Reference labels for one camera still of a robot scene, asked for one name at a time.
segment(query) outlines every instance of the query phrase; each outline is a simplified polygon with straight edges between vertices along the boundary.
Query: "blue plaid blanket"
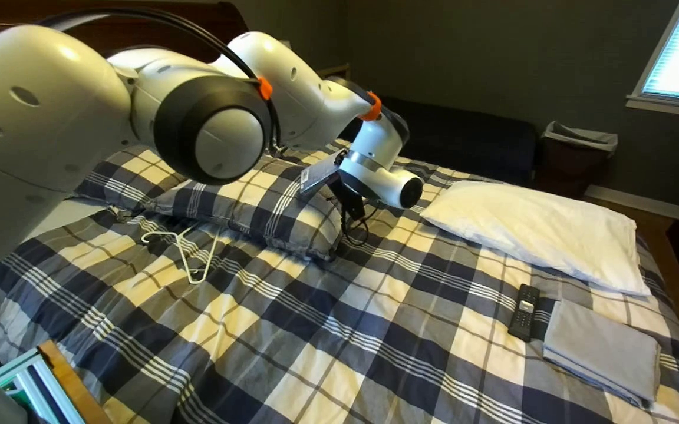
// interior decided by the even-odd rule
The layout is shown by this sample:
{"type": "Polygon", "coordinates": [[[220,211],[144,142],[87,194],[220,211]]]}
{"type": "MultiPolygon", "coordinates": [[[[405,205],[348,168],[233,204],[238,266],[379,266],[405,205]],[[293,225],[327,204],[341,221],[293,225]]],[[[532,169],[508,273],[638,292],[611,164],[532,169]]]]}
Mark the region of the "blue plaid blanket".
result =
{"type": "Polygon", "coordinates": [[[294,188],[293,165],[261,164],[223,194],[128,149],[80,188],[103,213],[0,265],[0,361],[54,339],[116,423],[679,423],[679,320],[643,246],[655,298],[594,292],[425,225],[419,211],[471,178],[398,164],[425,178],[423,205],[377,207],[359,240],[327,194],[308,220],[269,197],[294,188]],[[543,290],[531,341],[510,334],[525,284],[543,290]],[[657,339],[654,406],[543,359],[556,299],[657,339]]]}

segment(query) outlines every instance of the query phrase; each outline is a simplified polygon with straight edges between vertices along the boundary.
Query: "white towel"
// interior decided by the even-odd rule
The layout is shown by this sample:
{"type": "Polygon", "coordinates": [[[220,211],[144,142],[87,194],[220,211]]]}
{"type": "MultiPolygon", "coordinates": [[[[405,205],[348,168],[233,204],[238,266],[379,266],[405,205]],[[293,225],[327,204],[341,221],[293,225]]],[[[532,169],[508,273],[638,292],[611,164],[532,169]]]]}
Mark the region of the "white towel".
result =
{"type": "Polygon", "coordinates": [[[654,337],[572,301],[559,299],[549,316],[545,359],[637,406],[655,398],[657,352],[654,337]]]}

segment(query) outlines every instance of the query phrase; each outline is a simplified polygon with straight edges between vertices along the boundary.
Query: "dark wall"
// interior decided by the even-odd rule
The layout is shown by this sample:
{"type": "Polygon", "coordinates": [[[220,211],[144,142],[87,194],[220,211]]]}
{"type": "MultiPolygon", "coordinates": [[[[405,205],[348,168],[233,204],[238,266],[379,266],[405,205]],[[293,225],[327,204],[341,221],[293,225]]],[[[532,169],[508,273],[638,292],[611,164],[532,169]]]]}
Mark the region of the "dark wall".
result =
{"type": "Polygon", "coordinates": [[[355,78],[377,93],[618,132],[596,182],[679,205],[679,119],[624,109],[676,0],[348,0],[355,78]]]}
{"type": "Polygon", "coordinates": [[[314,69],[346,65],[346,0],[230,3],[240,9],[249,29],[287,41],[314,69]]]}

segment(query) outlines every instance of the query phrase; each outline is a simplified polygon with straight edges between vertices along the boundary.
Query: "headboard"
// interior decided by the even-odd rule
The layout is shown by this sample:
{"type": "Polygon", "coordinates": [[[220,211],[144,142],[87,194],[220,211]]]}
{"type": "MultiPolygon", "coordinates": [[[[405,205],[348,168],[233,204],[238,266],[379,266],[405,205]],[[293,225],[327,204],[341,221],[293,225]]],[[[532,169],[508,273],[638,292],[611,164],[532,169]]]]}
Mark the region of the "headboard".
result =
{"type": "MultiPolygon", "coordinates": [[[[16,27],[16,23],[38,23],[42,20],[71,12],[71,9],[85,9],[85,7],[155,7],[168,9],[175,14],[181,14],[202,29],[213,32],[216,39],[228,43],[238,33],[245,33],[245,20],[230,3],[110,3],[110,0],[38,0],[38,3],[23,3],[23,0],[0,0],[0,32],[16,27]]],[[[193,41],[192,35],[183,35],[175,29],[139,22],[139,20],[103,20],[94,23],[85,23],[75,32],[71,32],[78,41],[91,46],[101,55],[110,55],[126,47],[136,46],[155,46],[155,47],[170,47],[175,53],[213,62],[220,58],[202,43],[193,41]]]]}

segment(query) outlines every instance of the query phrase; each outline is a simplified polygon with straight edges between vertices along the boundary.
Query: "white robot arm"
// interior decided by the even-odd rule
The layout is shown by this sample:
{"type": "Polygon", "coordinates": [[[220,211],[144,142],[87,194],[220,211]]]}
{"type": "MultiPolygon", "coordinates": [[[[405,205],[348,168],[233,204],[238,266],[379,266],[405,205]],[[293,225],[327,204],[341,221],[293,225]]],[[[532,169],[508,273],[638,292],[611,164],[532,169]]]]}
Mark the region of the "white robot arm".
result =
{"type": "Polygon", "coordinates": [[[320,80],[263,33],[200,65],[168,51],[110,59],[44,27],[0,33],[0,260],[109,153],[146,144],[175,169],[213,185],[245,175],[280,140],[320,149],[365,115],[337,161],[346,187],[391,207],[417,204],[423,182],[391,169],[400,126],[372,96],[320,80]]]}

